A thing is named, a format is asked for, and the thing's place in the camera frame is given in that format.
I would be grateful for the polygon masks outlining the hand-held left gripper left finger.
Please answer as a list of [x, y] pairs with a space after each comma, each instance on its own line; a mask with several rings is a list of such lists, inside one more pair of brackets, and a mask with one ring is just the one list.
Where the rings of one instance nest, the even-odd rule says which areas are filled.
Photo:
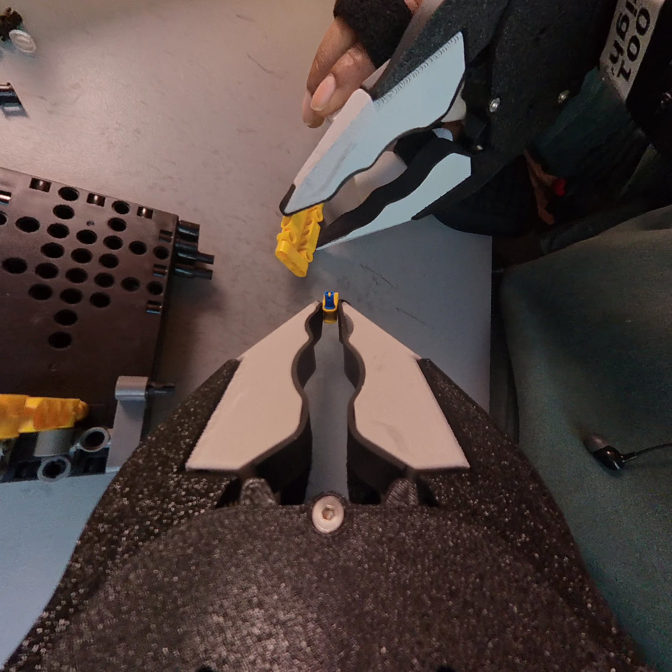
[[242, 473], [298, 439], [320, 337], [321, 306], [310, 303], [245, 351], [185, 469]]

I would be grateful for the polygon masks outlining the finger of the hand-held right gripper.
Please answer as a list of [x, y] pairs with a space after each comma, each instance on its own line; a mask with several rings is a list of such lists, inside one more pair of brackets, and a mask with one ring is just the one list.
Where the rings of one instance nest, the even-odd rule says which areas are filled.
[[428, 142], [399, 177], [326, 226], [317, 249], [407, 223], [471, 174], [472, 156], [455, 142]]
[[281, 200], [283, 215], [330, 200], [353, 175], [369, 169], [409, 132], [440, 122], [450, 111], [466, 69], [462, 32], [379, 98], [357, 89]]

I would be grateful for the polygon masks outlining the person's right forearm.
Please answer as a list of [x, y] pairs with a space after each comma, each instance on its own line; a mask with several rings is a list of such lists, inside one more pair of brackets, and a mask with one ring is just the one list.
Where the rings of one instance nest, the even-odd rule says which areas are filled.
[[625, 200], [649, 141], [597, 69], [525, 151], [543, 222], [566, 223]]

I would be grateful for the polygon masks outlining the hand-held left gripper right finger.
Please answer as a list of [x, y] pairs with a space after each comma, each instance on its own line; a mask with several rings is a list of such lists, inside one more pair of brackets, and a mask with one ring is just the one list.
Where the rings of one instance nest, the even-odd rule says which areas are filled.
[[395, 466], [416, 473], [469, 469], [419, 355], [350, 304], [339, 308], [343, 344], [363, 368], [352, 408], [357, 435]]

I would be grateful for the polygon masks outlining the black lego model yellow beam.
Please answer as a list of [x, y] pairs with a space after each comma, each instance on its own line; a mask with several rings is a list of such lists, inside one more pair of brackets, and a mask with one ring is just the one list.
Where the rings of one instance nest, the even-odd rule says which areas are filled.
[[117, 471], [146, 433], [174, 277], [211, 279], [176, 214], [1, 168], [1, 394], [82, 419], [1, 439], [1, 482]]

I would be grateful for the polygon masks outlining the pile of loose lego pieces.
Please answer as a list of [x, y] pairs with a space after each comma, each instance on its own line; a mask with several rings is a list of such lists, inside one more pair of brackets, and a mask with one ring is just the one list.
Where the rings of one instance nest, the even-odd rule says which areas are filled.
[[[12, 7], [1, 8], [1, 49], [27, 55], [37, 54], [37, 43], [26, 30], [22, 15]], [[25, 115], [23, 104], [11, 83], [1, 82], [1, 113], [5, 117]]]

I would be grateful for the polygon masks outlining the person's right hand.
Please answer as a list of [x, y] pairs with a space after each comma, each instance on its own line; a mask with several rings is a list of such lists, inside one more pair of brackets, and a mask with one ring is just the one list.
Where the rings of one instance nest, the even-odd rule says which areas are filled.
[[422, 1], [336, 1], [333, 21], [310, 67], [302, 119], [318, 128], [381, 67]]

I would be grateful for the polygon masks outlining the yellow lego panel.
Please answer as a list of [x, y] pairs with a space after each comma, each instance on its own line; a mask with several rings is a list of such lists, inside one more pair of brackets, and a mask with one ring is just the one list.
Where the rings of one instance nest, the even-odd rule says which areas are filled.
[[299, 278], [307, 275], [308, 266], [313, 261], [323, 222], [323, 207], [324, 204], [317, 204], [281, 220], [275, 258]]

